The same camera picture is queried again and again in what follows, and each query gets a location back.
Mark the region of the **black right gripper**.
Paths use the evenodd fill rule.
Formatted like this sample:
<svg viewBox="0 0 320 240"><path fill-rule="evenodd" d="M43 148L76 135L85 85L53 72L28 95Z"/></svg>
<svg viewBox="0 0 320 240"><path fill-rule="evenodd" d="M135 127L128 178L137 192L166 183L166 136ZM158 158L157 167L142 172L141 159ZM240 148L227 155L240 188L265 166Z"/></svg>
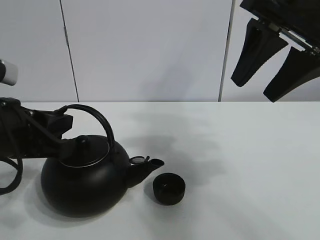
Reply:
<svg viewBox="0 0 320 240"><path fill-rule="evenodd" d="M263 64L289 45L280 38L279 31L269 27L269 23L296 34L305 41L300 42L300 46L307 47L315 54L320 53L318 0L243 0L239 6L259 20L252 18L246 26L242 51L231 76L238 87L243 87ZM320 57L291 47L263 94L274 103L319 76Z"/></svg>

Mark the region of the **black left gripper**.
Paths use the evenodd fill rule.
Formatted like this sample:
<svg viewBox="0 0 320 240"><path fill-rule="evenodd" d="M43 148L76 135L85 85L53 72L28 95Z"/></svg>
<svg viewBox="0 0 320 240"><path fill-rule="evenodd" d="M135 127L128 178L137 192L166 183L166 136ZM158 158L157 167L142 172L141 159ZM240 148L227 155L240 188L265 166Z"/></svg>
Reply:
<svg viewBox="0 0 320 240"><path fill-rule="evenodd" d="M18 99L0 99L0 155L3 157L69 158L76 139L63 139L73 126L73 116L56 111L28 109Z"/></svg>

